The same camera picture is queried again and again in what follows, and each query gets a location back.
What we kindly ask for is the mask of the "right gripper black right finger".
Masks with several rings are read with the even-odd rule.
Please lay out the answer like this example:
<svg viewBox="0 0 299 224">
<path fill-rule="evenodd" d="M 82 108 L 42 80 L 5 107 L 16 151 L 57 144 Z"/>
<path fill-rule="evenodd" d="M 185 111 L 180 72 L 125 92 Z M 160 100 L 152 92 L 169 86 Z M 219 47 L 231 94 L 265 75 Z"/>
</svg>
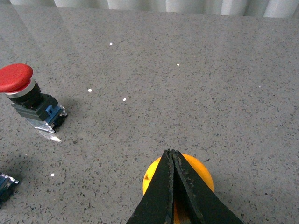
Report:
<svg viewBox="0 0 299 224">
<path fill-rule="evenodd" d="M 214 193 L 214 182 L 206 166 L 193 156 L 172 150 L 174 197 L 178 217 L 191 224 L 242 224 Z"/>
</svg>

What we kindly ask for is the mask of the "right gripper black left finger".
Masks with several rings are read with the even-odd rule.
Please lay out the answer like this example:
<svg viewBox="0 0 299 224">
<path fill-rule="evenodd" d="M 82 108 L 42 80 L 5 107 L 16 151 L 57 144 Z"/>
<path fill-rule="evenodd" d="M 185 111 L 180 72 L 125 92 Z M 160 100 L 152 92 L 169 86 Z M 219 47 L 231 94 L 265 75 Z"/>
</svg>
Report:
<svg viewBox="0 0 299 224">
<path fill-rule="evenodd" d="M 174 162 L 165 150 L 149 186 L 128 224 L 174 223 Z"/>
</svg>

